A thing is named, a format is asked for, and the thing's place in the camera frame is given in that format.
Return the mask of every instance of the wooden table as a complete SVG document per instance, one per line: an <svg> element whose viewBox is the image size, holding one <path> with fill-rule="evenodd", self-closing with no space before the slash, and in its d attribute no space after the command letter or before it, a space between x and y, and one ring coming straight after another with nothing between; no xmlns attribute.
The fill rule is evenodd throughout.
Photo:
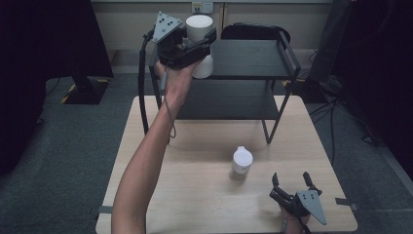
<svg viewBox="0 0 413 234"><path fill-rule="evenodd" d="M283 97L275 97L279 104ZM151 123L158 111L148 97ZM143 138L137 98L133 101L118 156L103 201L112 206L121 176ZM177 120L160 179L147 214L148 233L274 233L281 229L278 204L269 197L277 172L280 188L289 194L307 190L308 172L323 193L327 225L311 218L313 232L355 231L356 219L330 166L307 109L300 97L286 105L274 141L267 144L259 120ZM243 184L229 178L238 146L251 151L254 161ZM100 214L96 232L110 233L110 214Z"/></svg>

